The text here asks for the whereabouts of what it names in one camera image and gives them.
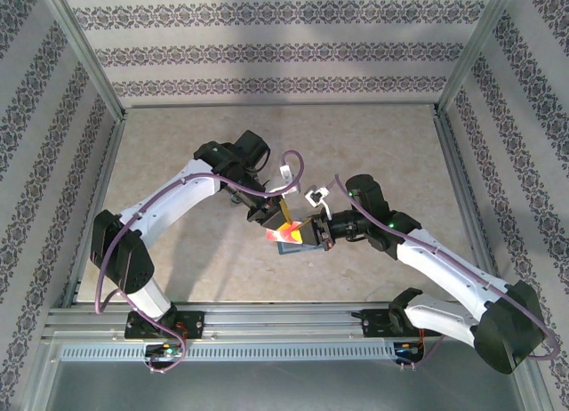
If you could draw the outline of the grey metal sheet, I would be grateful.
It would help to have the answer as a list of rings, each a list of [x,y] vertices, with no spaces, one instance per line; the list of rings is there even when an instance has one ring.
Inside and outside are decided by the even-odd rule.
[[[86,360],[56,343],[19,411],[554,411],[539,373],[501,375],[456,342],[417,369],[387,360],[186,362],[165,375],[135,360]]]

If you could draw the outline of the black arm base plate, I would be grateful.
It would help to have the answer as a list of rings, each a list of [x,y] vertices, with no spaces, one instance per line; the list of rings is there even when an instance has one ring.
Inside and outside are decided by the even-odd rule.
[[[184,339],[201,339],[204,329],[202,311],[175,310],[165,314],[158,323],[180,335]],[[137,311],[128,314],[124,337],[126,339],[173,338],[162,328],[157,328],[144,319]]]
[[[350,314],[360,321],[364,338],[419,338],[420,329],[404,313],[389,309],[364,309]]]

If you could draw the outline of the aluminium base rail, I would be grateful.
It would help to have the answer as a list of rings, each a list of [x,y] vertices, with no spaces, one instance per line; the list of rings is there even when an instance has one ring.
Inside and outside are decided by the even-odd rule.
[[[362,322],[353,317],[361,310],[385,310],[386,302],[190,302],[179,310],[202,311],[204,343],[358,341]],[[112,302],[102,314],[83,302],[48,312],[41,333],[44,340],[76,339],[103,342],[124,339],[131,307]]]

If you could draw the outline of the aluminium wall rail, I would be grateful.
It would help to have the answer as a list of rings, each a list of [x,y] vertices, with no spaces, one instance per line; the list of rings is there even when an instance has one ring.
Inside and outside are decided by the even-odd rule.
[[[310,101],[310,102],[289,102],[289,101],[262,101],[256,103],[197,103],[197,104],[136,104],[124,109],[124,111],[135,109],[197,109],[197,108],[266,108],[266,107],[332,107],[332,106],[430,106],[438,107],[438,103],[429,101]]]

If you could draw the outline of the aluminium side rail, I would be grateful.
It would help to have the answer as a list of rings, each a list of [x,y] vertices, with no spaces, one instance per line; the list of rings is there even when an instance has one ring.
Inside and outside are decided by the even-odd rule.
[[[60,299],[55,304],[56,308],[68,308],[76,301],[76,294],[80,288],[84,270],[89,261],[92,223],[97,213],[101,210],[105,196],[107,195],[108,185],[116,162],[116,155],[120,147],[127,118],[128,114],[124,113],[122,118],[116,121],[112,133],[108,137],[104,158],[101,161],[95,188],[92,191],[89,211],[84,219],[85,224],[81,234],[81,241],[75,250],[66,284]]]
[[[483,226],[477,216],[477,206],[469,188],[468,173],[461,162],[460,149],[453,141],[452,130],[448,122],[437,110],[438,106],[433,104],[430,109],[474,262],[479,269],[484,269],[499,278],[501,275],[496,268],[492,251],[485,239]]]

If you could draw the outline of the blue leather card holder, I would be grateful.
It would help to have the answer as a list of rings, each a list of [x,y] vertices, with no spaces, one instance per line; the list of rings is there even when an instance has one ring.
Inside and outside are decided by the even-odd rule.
[[[293,244],[286,244],[286,243],[277,243],[277,251],[281,255],[287,254],[297,254],[302,252],[311,252],[316,250],[323,250],[324,247],[322,245],[316,245],[312,242],[306,242],[304,239],[302,240],[303,243],[301,245],[293,245]]]

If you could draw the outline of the aluminium corner post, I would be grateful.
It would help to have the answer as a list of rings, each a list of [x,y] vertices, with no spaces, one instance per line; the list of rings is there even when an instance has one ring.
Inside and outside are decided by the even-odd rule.
[[[99,95],[116,121],[124,119],[125,109],[100,61],[86,38],[67,0],[45,0],[54,19],[60,24],[78,60],[83,64]]]
[[[448,77],[444,90],[437,100],[437,103],[433,106],[435,115],[440,117],[453,102],[455,95],[466,80],[470,69],[474,65],[485,45],[486,40],[492,34],[493,28],[497,24],[502,12],[506,9],[509,2],[510,0],[488,1],[472,35],[464,46],[464,50],[462,51],[456,66]]]

